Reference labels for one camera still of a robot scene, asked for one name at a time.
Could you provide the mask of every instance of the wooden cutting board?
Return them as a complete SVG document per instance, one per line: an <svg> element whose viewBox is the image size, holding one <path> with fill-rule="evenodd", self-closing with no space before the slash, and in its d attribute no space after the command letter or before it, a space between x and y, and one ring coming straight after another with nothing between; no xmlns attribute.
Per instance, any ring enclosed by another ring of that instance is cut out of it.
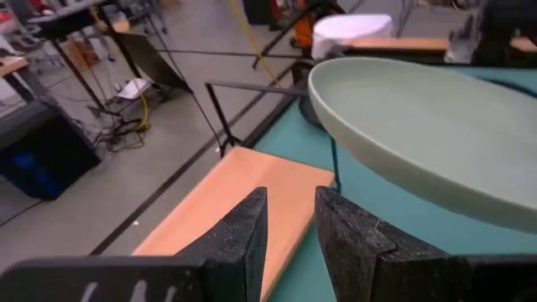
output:
<svg viewBox="0 0 537 302"><path fill-rule="evenodd" d="M236 147L133 255L175 255L213 227L253 189L267 187L268 242L261 293L265 301L312 221L316 186L331 185L333 179L331 171Z"/></svg>

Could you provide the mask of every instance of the black floor stripe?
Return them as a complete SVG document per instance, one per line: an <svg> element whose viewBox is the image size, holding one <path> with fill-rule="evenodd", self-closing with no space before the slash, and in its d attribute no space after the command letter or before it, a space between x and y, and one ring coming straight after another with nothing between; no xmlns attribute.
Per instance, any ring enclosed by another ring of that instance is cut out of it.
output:
<svg viewBox="0 0 537 302"><path fill-rule="evenodd" d="M187 49L156 49L158 52L170 52L171 54L192 54L192 55L226 55L226 56L242 56L257 58L257 54L241 53L241 52L226 52L226 51L203 51L203 50L187 50ZM264 58L277 59L305 59L303 55L264 55Z"/></svg>
<svg viewBox="0 0 537 302"><path fill-rule="evenodd" d="M281 80L291 70L291 66L285 68L276 78ZM271 81L269 86L274 86L275 81ZM266 92L260 92L257 94L237 115L229 122L229 126L233 127L238 120L240 120L253 106L255 106L266 94ZM224 134L223 130L220 130L218 137ZM182 164L157 190L151 194L151 196L144 201L131 215L129 215L118 227L116 227L93 251L90 255L100 255L107 248L109 248L132 224L135 222L170 186L181 177L187 169L189 169L205 152L207 152L212 145L216 143L216 138L211 138L207 143L201 146L192 157L190 157L184 164Z"/></svg>

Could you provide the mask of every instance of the teal table surface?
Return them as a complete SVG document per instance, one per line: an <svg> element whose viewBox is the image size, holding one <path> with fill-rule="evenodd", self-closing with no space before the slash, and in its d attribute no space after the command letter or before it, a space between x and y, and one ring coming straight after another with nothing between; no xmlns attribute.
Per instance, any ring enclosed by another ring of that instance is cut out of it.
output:
<svg viewBox="0 0 537 302"><path fill-rule="evenodd" d="M510 81L537 92L537 71L477 67L449 69L470 76ZM308 124L300 115L297 105L292 105L269 129L256 149L315 167L332 169L328 134ZM537 253L537 235L494 226L447 211L374 174L343 148L339 147L337 152L341 194L401 230L457 255ZM317 241L315 224L306 233L270 300L336 301Z"/></svg>

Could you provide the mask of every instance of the wooden board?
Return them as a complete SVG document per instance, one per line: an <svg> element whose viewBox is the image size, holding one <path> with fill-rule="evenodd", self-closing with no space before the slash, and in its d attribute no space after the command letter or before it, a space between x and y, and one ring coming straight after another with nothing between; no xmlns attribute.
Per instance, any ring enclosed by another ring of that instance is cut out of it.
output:
<svg viewBox="0 0 537 302"><path fill-rule="evenodd" d="M408 50L438 50L446 51L449 41L443 38L358 38L349 39L343 42L363 49L408 49ZM522 51L537 52L537 47L528 39L513 39L511 45Z"/></svg>
<svg viewBox="0 0 537 302"><path fill-rule="evenodd" d="M28 61L24 57L8 56L1 58L0 62L3 63L3 66L0 66L0 76L5 76L28 66Z"/></svg>
<svg viewBox="0 0 537 302"><path fill-rule="evenodd" d="M175 207L133 255L174 255L207 232L253 189L268 189L265 301L314 215L315 188L331 171L236 147Z"/></svg>

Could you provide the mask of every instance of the white bucket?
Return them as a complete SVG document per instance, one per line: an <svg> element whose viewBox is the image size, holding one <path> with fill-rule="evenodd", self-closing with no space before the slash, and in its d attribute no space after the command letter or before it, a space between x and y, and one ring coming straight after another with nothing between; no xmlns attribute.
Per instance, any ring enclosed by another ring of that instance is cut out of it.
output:
<svg viewBox="0 0 537 302"><path fill-rule="evenodd" d="M345 39L390 37L392 18L387 14L339 14L319 20L313 27L311 56L324 58Z"/></svg>

